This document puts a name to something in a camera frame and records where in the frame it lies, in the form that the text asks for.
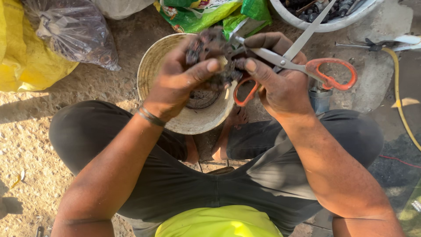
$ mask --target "yellow sack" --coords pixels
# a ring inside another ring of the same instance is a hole
[[[56,55],[37,37],[19,0],[0,2],[0,62],[3,92],[44,90],[79,64]]]

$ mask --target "dirty hands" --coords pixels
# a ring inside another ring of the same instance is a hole
[[[177,48],[166,54],[143,106],[164,122],[177,116],[187,103],[190,92],[219,70],[216,59],[200,62],[186,70],[186,51],[194,36],[187,36]]]
[[[283,55],[293,44],[280,32],[259,33],[246,38],[249,48],[267,48]],[[293,63],[304,65],[306,56],[299,52]],[[314,114],[308,96],[308,76],[296,70],[283,69],[276,74],[272,68],[255,58],[245,62],[247,72],[263,85],[259,91],[260,101],[275,118]]]

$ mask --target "yellow cable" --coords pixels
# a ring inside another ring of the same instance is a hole
[[[392,58],[393,58],[394,67],[395,67],[396,106],[397,106],[397,111],[399,112],[399,115],[400,115],[400,119],[402,120],[403,126],[405,127],[406,132],[408,133],[412,142],[414,142],[415,146],[421,151],[421,145],[417,142],[417,140],[415,140],[415,137],[412,134],[411,129],[409,128],[408,123],[406,122],[405,116],[403,115],[403,112],[402,112],[402,104],[400,102],[400,97],[399,97],[399,60],[396,56],[396,53],[393,52],[393,50],[391,50],[389,48],[382,48],[382,50],[385,51],[385,52],[388,52],[390,54],[390,56],[392,56]]]

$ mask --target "yellow-green shirt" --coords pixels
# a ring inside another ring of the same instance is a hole
[[[243,205],[195,208],[164,221],[155,237],[282,237],[264,212]]]

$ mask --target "red wire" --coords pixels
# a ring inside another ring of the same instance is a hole
[[[413,164],[406,163],[405,161],[401,161],[401,160],[399,160],[398,158],[388,157],[388,156],[383,156],[383,155],[379,155],[379,156],[384,157],[384,158],[393,159],[393,160],[398,160],[398,161],[400,161],[400,162],[402,162],[402,163],[404,163],[404,164],[407,164],[407,165],[412,166],[412,167],[415,167],[415,168],[421,168],[421,167],[420,167],[420,166],[418,166],[418,165],[413,165]]]

